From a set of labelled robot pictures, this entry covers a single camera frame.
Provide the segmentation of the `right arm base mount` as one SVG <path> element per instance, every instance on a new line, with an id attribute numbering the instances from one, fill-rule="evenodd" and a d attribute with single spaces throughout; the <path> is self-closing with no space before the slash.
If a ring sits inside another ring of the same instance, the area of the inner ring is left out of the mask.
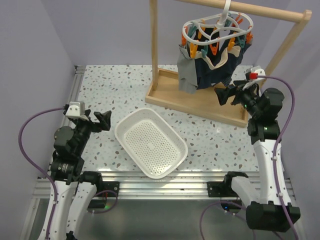
<path id="1" fill-rule="evenodd" d="M 230 202 L 232 202 L 242 206 L 242 201 L 233 190 L 225 186 L 223 181 L 208 181 L 206 184 L 209 198 L 219 198 L 221 201 L 227 202 L 220 203 L 220 206 L 224 211 L 237 214 L 241 210 L 240 207 L 230 204 Z"/>

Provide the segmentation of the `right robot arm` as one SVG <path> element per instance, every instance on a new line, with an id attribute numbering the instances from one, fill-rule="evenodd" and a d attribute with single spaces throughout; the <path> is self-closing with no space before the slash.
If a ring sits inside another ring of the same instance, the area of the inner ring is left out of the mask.
<path id="1" fill-rule="evenodd" d="M 247 89 L 243 86 L 244 82 L 238 81 L 227 88 L 216 88 L 215 93 L 220 105 L 233 98 L 232 105 L 242 105 L 251 116 L 247 131 L 258 161 L 260 190 L 254 188 L 247 174 L 239 171 L 229 171 L 219 189 L 241 199 L 250 229 L 285 233 L 301 217 L 300 209 L 292 205 L 282 171 L 277 116 L 285 97 L 276 88 L 259 94 L 255 85 Z"/>

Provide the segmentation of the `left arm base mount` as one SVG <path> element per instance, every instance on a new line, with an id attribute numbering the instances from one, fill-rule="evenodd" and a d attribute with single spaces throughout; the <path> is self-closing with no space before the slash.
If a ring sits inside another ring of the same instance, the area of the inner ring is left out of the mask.
<path id="1" fill-rule="evenodd" d="M 89 202 L 87 210 L 92 212 L 95 209 L 101 209 L 102 212 L 108 212 L 112 209 L 118 202 L 120 190 L 119 181 L 104 181 L 102 186 L 97 188 L 96 194 L 93 196 L 92 200 Z M 108 206 L 108 198 L 115 198 L 115 202 L 112 206 Z"/>

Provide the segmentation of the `grey underwear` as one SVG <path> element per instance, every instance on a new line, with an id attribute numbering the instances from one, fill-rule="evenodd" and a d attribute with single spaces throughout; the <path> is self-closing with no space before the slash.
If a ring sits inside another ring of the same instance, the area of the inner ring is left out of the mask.
<path id="1" fill-rule="evenodd" d="M 195 60 L 190 58 L 186 48 L 179 45 L 177 60 L 178 89 L 188 94 L 194 94 L 198 88 Z"/>

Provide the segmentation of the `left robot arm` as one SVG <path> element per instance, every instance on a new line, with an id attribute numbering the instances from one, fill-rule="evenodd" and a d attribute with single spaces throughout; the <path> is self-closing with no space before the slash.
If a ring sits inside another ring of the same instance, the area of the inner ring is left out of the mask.
<path id="1" fill-rule="evenodd" d="M 62 126 L 54 133 L 54 151 L 50 170 L 45 171 L 26 154 L 22 144 L 28 119 L 18 134 L 18 145 L 25 159 L 49 180 L 50 196 L 40 240 L 75 240 L 81 222 L 92 198 L 104 192 L 102 175 L 96 171 L 83 171 L 82 154 L 92 133 L 109 131 L 111 128 L 110 110 L 95 111 L 97 118 L 90 118 L 91 111 L 82 102 L 70 102 L 61 107 L 63 114 L 75 126 Z"/>

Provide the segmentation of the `navy underwear with beige band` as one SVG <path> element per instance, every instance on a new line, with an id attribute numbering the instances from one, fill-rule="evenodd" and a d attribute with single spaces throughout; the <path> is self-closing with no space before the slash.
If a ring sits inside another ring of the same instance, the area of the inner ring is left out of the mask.
<path id="1" fill-rule="evenodd" d="M 228 86 L 237 66 L 242 62 L 245 52 L 251 47 L 253 35 L 241 35 L 227 39 L 217 54 L 209 53 L 207 58 L 195 60 L 197 89 L 213 87 L 218 83 Z"/>

